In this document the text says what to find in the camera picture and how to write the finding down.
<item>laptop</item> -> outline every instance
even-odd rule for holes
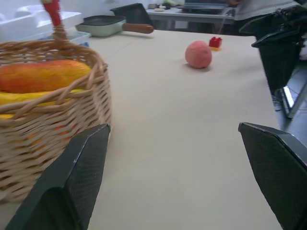
[[[227,6],[226,0],[185,0],[184,5],[177,8],[183,10],[222,11]]]

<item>lego block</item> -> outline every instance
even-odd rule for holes
[[[222,38],[220,37],[213,37],[209,42],[209,46],[211,47],[212,50],[215,51],[219,51],[221,49],[221,45],[222,45]]]

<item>wall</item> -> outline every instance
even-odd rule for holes
[[[149,3],[160,3],[161,0],[60,0],[63,11],[81,12],[83,17],[110,14],[112,8],[137,2],[146,8]],[[18,7],[37,4],[40,4],[40,0],[0,0],[0,13],[12,18]]]

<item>metal table leg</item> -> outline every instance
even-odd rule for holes
[[[307,82],[303,86],[296,101],[293,100],[291,92],[287,86],[283,88],[283,97],[285,99],[285,104],[288,109],[287,117],[292,119],[296,115],[304,100],[307,98]]]

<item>red lego brick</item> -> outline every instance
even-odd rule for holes
[[[209,46],[212,48],[220,48],[222,45],[222,38],[218,37],[213,37],[211,38],[210,42],[209,42]]]

